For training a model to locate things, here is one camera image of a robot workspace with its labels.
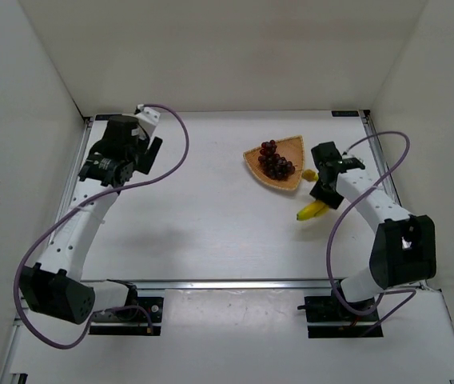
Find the dark red fake grapes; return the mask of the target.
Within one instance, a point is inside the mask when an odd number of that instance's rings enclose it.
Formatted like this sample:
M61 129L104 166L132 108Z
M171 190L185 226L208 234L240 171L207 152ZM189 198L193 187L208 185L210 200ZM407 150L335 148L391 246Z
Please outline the dark red fake grapes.
M272 180L286 180L296 170L291 161L277 153L277 144L274 140L261 143L258 162L264 174Z

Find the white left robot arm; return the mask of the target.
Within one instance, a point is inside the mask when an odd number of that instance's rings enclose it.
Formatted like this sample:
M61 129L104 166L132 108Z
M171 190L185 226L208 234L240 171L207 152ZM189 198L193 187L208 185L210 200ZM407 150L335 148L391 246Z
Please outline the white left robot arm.
M86 255L119 187L152 168L162 144L152 136L159 119L148 107L108 119L78 173L70 205L76 214L56 229L35 264L22 268L19 288L32 311L74 324L92 313L97 295L81 282Z

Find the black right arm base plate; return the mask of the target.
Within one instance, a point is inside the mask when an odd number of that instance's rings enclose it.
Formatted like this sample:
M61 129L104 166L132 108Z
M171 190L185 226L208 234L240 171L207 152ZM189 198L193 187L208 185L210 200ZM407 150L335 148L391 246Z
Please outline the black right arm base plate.
M309 339L383 338L380 316L375 310L360 317L329 296L305 296L297 307L306 317Z

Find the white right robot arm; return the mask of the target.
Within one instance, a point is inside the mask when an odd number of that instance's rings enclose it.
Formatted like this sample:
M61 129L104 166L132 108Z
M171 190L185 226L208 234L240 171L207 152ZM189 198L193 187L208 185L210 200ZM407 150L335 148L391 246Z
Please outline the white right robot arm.
M319 179L311 195L331 209L343 201L345 218L356 210L375 235L367 266L340 281L332 279L332 300L337 307L360 317L376 308L368 301L395 286L427 280L436 275L435 224L427 215L414 215L395 203L370 178L361 160L349 157L334 142L311 150Z

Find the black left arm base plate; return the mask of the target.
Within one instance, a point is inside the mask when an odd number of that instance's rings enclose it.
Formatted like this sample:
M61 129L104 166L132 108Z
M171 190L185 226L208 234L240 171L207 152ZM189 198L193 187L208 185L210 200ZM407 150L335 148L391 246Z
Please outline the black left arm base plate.
M138 291L128 299L129 309L101 312L93 316L89 334L94 336L161 335L164 296L162 293Z

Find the yellow fake banana bunch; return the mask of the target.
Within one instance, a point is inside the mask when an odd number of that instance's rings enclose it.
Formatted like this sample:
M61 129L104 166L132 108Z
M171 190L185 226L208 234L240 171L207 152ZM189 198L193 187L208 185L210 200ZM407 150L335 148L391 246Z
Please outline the yellow fake banana bunch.
M317 182L319 180L317 173L310 169L304 170L301 174L301 178L307 182ZM300 210L297 213L296 219L297 221L303 222L312 218L319 218L328 211L329 207L325 203L315 200Z

